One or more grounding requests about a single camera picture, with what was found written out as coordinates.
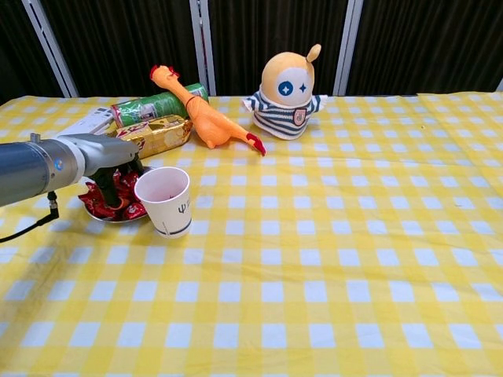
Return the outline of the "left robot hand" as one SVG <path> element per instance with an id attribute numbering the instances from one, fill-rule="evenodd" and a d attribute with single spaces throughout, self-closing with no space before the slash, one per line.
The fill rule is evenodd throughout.
<path id="1" fill-rule="evenodd" d="M 94 134 L 80 135 L 76 145 L 84 156 L 84 176 L 97 185 L 107 206 L 114 210 L 126 207 L 119 197 L 113 175 L 117 170 L 143 175 L 145 169 L 139 158 L 138 145 L 117 137 Z"/>

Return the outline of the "silver metal plate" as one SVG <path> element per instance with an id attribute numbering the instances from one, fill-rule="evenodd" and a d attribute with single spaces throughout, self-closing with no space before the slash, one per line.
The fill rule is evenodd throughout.
<path id="1" fill-rule="evenodd" d="M 147 211 L 146 211 L 146 215 L 141 217 L 141 218 L 137 218 L 137 219 L 134 219 L 134 220 L 129 220 L 129 221 L 124 221 L 122 219 L 122 211 L 128 207 L 131 203 L 134 203 L 134 202 L 139 202 L 141 203 L 140 199 L 137 198 L 137 196 L 135 195 L 134 191 L 133 192 L 128 192 L 128 191 L 120 191 L 117 189 L 116 187 L 116 179 L 117 179 L 117 175 L 118 173 L 121 173 L 121 174 L 127 174 L 127 173 L 124 173 L 124 172 L 121 172 L 120 170 L 116 170 L 116 172 L 113 174 L 112 176 L 112 179 L 113 179 L 113 184 L 114 184 L 114 187 L 116 189 L 116 193 L 118 195 L 118 198 L 120 200 L 120 205 L 118 208 L 112 208 L 110 207 L 106 202 L 105 202 L 105 198 L 103 197 L 103 194 L 101 193 L 100 189 L 98 188 L 99 190 L 99 194 L 101 195 L 102 197 L 102 200 L 103 200 L 103 204 L 109 208 L 112 208 L 115 212 L 116 212 L 116 216 L 114 218 L 105 218 L 105 219 L 100 219 L 100 218 L 96 218 L 94 217 L 93 215 L 91 215 L 88 210 L 86 209 L 86 212 L 93 218 L 97 219 L 97 220 L 101 220 L 101 221 L 105 221 L 105 222 L 109 222 L 109 223 L 124 223 L 124 222 L 131 222 L 131 221 L 135 221 L 135 220 L 138 220 L 138 219 L 141 219 L 141 218 L 144 218 L 147 216 Z"/>

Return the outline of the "white paper cup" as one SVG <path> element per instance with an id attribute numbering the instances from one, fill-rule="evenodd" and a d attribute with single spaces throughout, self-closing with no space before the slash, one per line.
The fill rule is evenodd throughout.
<path id="1" fill-rule="evenodd" d="M 177 167 L 159 167 L 143 173 L 134 186 L 134 194 L 165 238 L 184 236 L 192 223 L 189 195 L 190 178 Z"/>

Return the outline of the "white power strip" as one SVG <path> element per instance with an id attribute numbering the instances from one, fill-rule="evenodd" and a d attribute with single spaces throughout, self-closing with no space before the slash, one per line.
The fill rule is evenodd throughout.
<path id="1" fill-rule="evenodd" d="M 95 108 L 76 123 L 62 130 L 57 135 L 102 134 L 114 120 L 111 108 Z"/>

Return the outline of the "gold biscuit packet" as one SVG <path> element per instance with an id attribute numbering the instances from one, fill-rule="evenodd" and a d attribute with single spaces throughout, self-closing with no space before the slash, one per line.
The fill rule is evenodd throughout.
<path id="1" fill-rule="evenodd" d="M 185 144 L 193 124 L 180 115 L 167 115 L 124 127 L 109 127 L 105 135 L 134 142 L 139 148 L 139 158 L 144 159 Z"/>

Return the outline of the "green chips can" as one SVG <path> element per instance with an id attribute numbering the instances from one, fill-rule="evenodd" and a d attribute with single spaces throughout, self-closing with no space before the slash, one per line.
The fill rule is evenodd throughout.
<path id="1" fill-rule="evenodd" d="M 189 118 L 185 105 L 170 91 L 113 104 L 111 110 L 119 128 L 168 115 Z"/>

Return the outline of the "orange rubber chicken toy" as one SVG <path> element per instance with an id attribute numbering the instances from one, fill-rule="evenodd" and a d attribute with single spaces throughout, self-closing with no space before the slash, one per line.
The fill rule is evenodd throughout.
<path id="1" fill-rule="evenodd" d="M 164 65 L 155 65 L 150 71 L 150 79 L 160 88 L 170 91 L 184 105 L 199 138 L 213 149 L 224 145 L 231 138 L 243 141 L 252 146 L 262 156 L 266 149 L 260 138 L 221 112 L 214 109 L 202 97 L 191 94 L 179 81 L 179 74 Z"/>

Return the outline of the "black partition panel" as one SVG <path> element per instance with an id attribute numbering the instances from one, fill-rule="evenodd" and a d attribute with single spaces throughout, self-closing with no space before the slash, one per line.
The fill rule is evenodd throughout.
<path id="1" fill-rule="evenodd" d="M 364 0 L 346 93 L 494 92 L 503 0 Z"/>
<path id="2" fill-rule="evenodd" d="M 208 0 L 216 93 L 244 96 L 261 83 L 266 62 L 281 52 L 314 62 L 314 93 L 332 94 L 348 0 Z"/>
<path id="3" fill-rule="evenodd" d="M 0 105 L 63 92 L 21 0 L 0 0 Z"/>
<path id="4" fill-rule="evenodd" d="M 154 65 L 199 82 L 189 0 L 40 0 L 80 97 L 159 93 Z"/>

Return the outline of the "yellow plush doll striped shirt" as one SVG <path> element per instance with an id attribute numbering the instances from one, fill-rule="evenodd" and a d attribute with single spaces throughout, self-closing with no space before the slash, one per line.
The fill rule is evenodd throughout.
<path id="1" fill-rule="evenodd" d="M 303 135 L 310 117 L 328 100 L 326 95 L 313 94 L 313 62 L 320 52 L 321 45 L 316 44 L 306 56 L 283 52 L 268 60 L 259 89 L 243 99 L 256 126 L 283 140 Z"/>

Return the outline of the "yellow checked tablecloth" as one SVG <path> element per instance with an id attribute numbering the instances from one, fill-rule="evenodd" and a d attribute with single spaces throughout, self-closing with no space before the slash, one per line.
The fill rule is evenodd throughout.
<path id="1" fill-rule="evenodd" d="M 503 274 L 503 93 L 422 93 L 419 99 L 475 169 L 469 198 L 478 214 L 468 223 Z"/>
<path id="2" fill-rule="evenodd" d="M 60 217 L 0 245 L 0 376 L 503 377 L 503 274 L 461 149 L 416 97 L 328 101 L 295 141 L 191 137 L 176 240 Z"/>

